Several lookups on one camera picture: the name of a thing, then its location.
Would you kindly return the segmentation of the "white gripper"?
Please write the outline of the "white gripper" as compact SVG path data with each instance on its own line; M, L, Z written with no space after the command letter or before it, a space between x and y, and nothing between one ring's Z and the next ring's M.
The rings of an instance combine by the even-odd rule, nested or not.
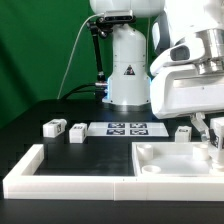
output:
M204 113L224 110L224 72L199 75L193 64L167 67L152 80L150 95L157 118L192 114L191 123L201 140L209 142Z

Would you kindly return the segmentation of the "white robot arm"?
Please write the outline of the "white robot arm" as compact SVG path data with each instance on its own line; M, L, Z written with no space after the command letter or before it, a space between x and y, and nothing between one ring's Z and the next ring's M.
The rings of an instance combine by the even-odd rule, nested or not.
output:
M103 102L189 116L204 141L204 115L224 110L224 0L89 0L96 32L113 36Z

